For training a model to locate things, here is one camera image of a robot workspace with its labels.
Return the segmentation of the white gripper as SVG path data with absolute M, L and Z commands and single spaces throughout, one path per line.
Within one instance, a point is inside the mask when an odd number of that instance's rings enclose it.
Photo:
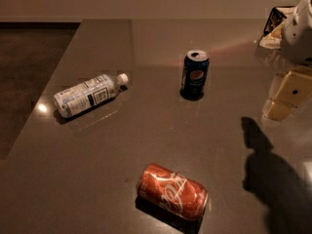
M 300 0 L 285 20 L 281 53 L 290 62 L 312 64 L 312 0 Z M 270 120 L 283 121 L 311 95 L 312 67 L 278 72 L 262 114 Z

